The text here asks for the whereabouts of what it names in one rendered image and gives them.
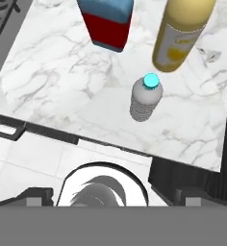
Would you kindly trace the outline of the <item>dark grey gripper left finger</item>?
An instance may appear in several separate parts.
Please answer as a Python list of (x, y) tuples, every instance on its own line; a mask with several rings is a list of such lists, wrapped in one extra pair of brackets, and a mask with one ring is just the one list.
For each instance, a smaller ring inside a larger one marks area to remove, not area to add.
[(0, 206), (52, 207), (52, 187), (28, 187), (16, 197), (0, 201)]

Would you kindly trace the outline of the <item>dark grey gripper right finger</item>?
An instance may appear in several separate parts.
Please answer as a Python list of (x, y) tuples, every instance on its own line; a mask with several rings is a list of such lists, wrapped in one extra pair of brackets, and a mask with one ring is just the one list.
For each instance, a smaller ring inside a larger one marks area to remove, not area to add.
[(227, 207), (226, 201), (213, 198), (203, 190), (194, 187), (177, 189), (174, 204), (181, 207)]

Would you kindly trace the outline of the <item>clear water bottle cyan cap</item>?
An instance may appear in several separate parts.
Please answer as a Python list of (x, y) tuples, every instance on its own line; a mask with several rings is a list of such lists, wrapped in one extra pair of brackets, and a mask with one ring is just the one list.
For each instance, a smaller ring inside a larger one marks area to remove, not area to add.
[(163, 87), (155, 73), (147, 73), (133, 85), (130, 114), (138, 122), (146, 121), (152, 115), (163, 97)]

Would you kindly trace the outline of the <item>yellow drink bottle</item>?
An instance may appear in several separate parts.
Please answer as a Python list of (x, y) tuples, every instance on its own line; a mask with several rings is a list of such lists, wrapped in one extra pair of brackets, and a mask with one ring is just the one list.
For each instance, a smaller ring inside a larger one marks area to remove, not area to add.
[(172, 72), (187, 58), (214, 9), (215, 0), (167, 0), (152, 62)]

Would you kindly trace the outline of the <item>blue and red drink carton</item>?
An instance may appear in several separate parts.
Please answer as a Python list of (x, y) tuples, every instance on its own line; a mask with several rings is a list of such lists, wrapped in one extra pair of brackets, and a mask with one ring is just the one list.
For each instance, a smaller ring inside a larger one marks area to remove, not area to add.
[(127, 42), (134, 0), (77, 0), (93, 44), (121, 52)]

